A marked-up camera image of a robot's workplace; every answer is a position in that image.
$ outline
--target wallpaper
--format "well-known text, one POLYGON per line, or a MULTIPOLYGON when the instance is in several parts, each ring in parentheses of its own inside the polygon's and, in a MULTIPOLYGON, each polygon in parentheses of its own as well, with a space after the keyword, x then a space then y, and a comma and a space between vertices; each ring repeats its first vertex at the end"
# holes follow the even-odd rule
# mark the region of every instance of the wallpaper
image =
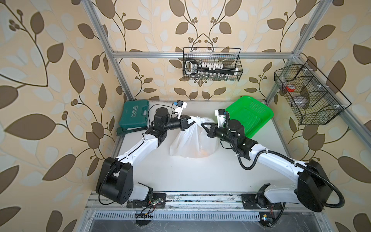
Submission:
MULTIPOLYGON (((350 99, 350 109, 369 129, 370 22, 369 0, 334 0, 302 53, 350 99)), ((338 92, 325 77, 323 80, 338 92)), ((291 155, 298 160, 319 162, 345 197, 344 207, 326 208, 333 227, 339 232, 371 231, 370 151, 339 116, 323 126, 299 125, 282 95, 277 94, 270 107, 291 155)), ((333 193, 328 203, 337 202, 333 193)))
POLYGON ((175 59, 120 59, 136 99, 230 100, 241 96, 265 99, 274 86, 273 73, 282 59, 242 59, 240 81, 196 80, 182 77, 182 62, 175 59))
POLYGON ((317 64, 345 94, 352 102, 351 111, 371 130, 371 1, 336 2, 314 30, 302 56, 317 64))
POLYGON ((114 147, 123 93, 78 3, 0 0, 0 231, 73 231, 114 147))
POLYGON ((316 0, 93 0, 113 50, 291 52, 316 0))

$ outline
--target plastic bag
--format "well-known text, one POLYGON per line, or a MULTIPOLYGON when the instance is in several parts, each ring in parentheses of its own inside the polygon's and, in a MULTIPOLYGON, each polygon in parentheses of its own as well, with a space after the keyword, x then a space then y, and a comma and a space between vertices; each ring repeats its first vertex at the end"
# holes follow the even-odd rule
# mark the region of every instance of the plastic bag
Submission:
POLYGON ((182 156, 188 158, 203 158, 213 154, 218 148, 217 138, 207 136, 202 122, 214 122, 211 118, 193 117, 188 123, 195 121, 190 128, 181 131, 170 146, 171 156, 182 156))

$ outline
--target white tabletop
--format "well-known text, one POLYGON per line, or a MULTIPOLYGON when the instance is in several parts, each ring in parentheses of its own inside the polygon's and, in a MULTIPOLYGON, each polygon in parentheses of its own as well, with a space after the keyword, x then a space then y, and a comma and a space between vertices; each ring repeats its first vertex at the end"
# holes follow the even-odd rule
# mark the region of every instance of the white tabletop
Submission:
MULTIPOLYGON (((225 109, 233 102, 188 102, 183 114, 210 117, 216 121, 214 110, 225 109)), ((150 102, 171 106, 169 102, 150 102)), ((153 120, 155 109, 150 110, 153 120)), ((127 151, 142 138, 142 132, 127 134, 120 154, 127 151)), ((169 148, 180 130, 167 132, 165 141, 138 165, 134 167, 134 182, 140 182, 154 191, 191 191, 191 192, 256 192, 265 183, 287 184, 291 181, 275 170, 257 163, 252 170, 240 166, 236 154, 220 145, 217 151, 206 158, 183 158, 170 156, 169 148)), ((286 155, 277 131, 270 120, 252 138, 270 150, 286 155)), ((245 166, 252 161, 242 158, 245 166)))

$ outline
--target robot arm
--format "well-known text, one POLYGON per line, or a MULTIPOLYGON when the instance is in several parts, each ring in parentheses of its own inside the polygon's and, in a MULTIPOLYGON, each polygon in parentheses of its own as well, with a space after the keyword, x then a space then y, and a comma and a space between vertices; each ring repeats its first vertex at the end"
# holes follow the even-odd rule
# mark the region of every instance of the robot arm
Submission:
MULTIPOLYGON (((142 184, 133 183, 133 166, 143 160, 151 151, 156 149, 165 140, 168 130, 179 128, 184 131, 194 122, 188 124, 188 116, 181 115, 187 103, 175 103, 178 116, 171 118, 166 108, 158 108, 152 125, 143 134, 137 144, 116 159, 107 158, 102 165, 96 192, 114 202, 124 204, 127 200, 144 200, 149 188, 142 184)), ((265 208, 268 203, 290 202, 302 203, 308 209, 320 212, 324 206, 340 208, 344 205, 344 198, 337 188, 328 181, 321 165, 315 161, 305 163, 270 151, 258 142, 244 135, 244 127, 238 120, 230 120, 224 109, 216 110, 217 123, 202 123, 210 138, 219 138, 230 143, 236 152, 240 165, 245 170, 252 169, 255 164, 261 163, 289 178, 293 184, 289 186, 263 185, 257 194, 256 201, 265 208), (254 160, 250 167, 245 167, 241 157, 254 160), (326 204, 332 190, 339 195, 337 205, 326 204)))

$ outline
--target wire mesh basket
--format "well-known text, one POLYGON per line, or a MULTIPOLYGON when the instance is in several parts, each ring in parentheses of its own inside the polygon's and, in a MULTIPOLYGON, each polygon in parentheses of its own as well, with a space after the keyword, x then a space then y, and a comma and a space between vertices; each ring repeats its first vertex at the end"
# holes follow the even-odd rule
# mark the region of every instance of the wire mesh basket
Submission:
POLYGON ((289 65, 276 70, 274 75, 277 86, 301 125, 325 125, 351 105, 349 99, 310 60, 304 65, 289 65), (319 71, 317 74, 325 84, 317 79, 314 71, 319 71))
POLYGON ((240 48, 183 48, 183 77, 196 80, 239 81, 240 48))

